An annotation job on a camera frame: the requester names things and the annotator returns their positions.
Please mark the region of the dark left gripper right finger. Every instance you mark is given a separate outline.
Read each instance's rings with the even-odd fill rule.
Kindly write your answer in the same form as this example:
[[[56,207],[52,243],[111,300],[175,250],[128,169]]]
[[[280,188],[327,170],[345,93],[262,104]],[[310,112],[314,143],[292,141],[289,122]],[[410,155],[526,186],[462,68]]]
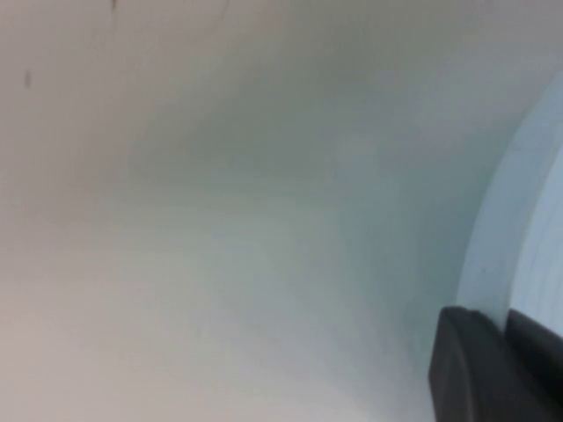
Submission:
[[[506,421],[562,420],[562,337],[512,309],[504,331]]]

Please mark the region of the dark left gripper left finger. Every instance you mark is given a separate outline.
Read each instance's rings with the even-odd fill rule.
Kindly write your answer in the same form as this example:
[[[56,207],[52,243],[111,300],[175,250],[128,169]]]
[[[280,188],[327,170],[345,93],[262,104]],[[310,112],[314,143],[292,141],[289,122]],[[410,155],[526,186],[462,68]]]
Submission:
[[[441,310],[428,382],[437,421],[544,419],[540,397],[501,332],[476,311]]]

